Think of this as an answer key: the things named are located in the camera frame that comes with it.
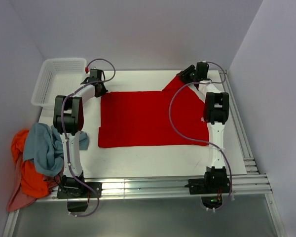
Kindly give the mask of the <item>blue grey t shirt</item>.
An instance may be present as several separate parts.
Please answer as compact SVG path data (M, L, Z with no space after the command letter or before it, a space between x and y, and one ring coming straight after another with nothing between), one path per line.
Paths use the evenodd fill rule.
M59 174L67 159L57 129L45 123L34 123L26 138L23 161L32 162L39 174L49 177Z

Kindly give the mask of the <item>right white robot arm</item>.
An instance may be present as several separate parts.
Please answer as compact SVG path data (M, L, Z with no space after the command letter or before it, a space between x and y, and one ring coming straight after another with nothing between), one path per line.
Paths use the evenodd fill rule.
M226 162L223 152L223 133L229 118L229 94L216 88L216 83L208 78L209 63L198 62L190 65L177 75L184 84L194 83L197 90L205 95L203 120L209 131L211 165L205 172L204 188L215 192L221 185L227 186Z

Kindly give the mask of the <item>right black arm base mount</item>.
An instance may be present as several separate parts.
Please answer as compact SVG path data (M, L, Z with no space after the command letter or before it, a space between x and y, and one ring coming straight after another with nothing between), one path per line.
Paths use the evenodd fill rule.
M223 205L223 194L228 194L228 197L231 195L229 178L222 182L212 182L205 178L188 179L185 188L189 189L190 195L211 195L201 198L202 204L209 209L219 208Z

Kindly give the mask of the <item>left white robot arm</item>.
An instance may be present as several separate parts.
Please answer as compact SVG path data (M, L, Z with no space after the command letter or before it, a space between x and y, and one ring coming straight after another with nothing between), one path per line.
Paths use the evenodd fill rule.
M83 104L93 97L99 98L107 93L105 79L103 70L91 69L80 88L67 96L58 95L55 98L53 126L60 134L64 154L61 189L74 197L81 197L86 191L95 192L84 181L79 138L84 125Z

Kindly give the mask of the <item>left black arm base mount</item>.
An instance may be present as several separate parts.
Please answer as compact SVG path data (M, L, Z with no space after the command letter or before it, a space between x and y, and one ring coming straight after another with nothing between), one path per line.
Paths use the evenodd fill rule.
M89 206L91 198L99 198L102 192L101 182L86 183L90 186L93 191L89 188L81 185L80 183L63 183L57 192L57 199L67 200L67 209L70 212L85 212Z

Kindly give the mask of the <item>red t shirt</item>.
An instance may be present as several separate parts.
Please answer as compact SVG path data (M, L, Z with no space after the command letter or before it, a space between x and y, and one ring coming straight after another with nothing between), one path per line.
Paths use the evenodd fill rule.
M101 98L100 148L199 145L209 141L204 102L177 75L162 90L109 92Z

